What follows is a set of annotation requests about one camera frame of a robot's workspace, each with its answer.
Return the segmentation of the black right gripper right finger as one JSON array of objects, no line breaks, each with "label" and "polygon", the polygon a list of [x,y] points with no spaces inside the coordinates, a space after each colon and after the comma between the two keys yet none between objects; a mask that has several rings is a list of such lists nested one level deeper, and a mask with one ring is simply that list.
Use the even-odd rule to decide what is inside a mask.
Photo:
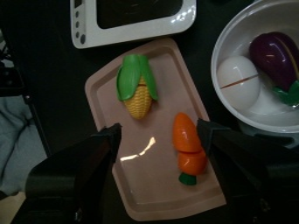
[{"label": "black right gripper right finger", "polygon": [[214,122],[197,134],[233,224],[299,224],[299,153]]}]

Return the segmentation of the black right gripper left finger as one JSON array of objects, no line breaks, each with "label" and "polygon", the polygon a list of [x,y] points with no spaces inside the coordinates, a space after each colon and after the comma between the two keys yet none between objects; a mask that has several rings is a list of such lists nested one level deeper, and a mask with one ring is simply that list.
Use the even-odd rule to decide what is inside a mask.
[{"label": "black right gripper left finger", "polygon": [[120,141],[116,123],[32,168],[10,224],[101,224],[102,190]]}]

